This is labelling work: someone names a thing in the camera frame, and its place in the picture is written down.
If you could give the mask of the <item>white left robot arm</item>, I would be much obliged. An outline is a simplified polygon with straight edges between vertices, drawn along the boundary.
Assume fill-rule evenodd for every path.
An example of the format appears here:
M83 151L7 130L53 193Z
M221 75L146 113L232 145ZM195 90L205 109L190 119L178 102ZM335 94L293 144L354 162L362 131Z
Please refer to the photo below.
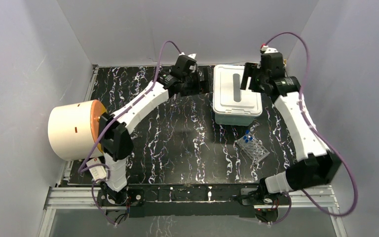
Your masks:
M112 114L103 113L99 120L99 143L103 149L107 178L104 195L115 205L128 198L126 159L134 148L131 133L160 104L178 94L182 97L209 93L210 77L200 70L196 54L181 53L176 63L165 73L157 72L154 80L128 104Z

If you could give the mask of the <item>clear test tube rack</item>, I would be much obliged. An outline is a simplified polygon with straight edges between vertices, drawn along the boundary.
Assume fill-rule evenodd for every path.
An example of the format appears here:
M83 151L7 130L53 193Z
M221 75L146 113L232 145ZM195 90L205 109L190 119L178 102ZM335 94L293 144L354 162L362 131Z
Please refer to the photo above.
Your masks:
M247 140L249 140L249 136L253 137L253 140L249 141L248 144L245 144L245 140L243 140L244 136L246 135L244 134L241 138L239 138L236 141L236 144L252 160L253 164L260 163L270 154L267 148L263 146L262 141L257 139L253 133L250 132L250 134L246 136Z

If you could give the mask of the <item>white plastic bin lid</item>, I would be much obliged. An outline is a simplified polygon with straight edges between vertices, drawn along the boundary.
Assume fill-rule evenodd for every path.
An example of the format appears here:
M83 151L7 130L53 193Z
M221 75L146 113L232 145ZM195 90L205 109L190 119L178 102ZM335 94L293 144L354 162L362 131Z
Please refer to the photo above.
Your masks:
M242 90L244 67L220 64L213 73L213 110L219 115L258 117L262 113L259 93Z

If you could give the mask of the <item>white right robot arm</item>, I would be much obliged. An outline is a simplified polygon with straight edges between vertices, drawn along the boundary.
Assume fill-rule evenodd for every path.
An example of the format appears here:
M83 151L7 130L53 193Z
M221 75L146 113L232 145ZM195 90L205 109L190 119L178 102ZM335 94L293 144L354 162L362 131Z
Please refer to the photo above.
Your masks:
M300 83L285 75L283 55L273 49L261 54L260 63L247 62L241 87L269 96L282 116L293 141L297 162L285 171L260 180L259 200L272 204L278 193L330 184L340 165L340 158L313 133L306 122L305 103L300 98Z

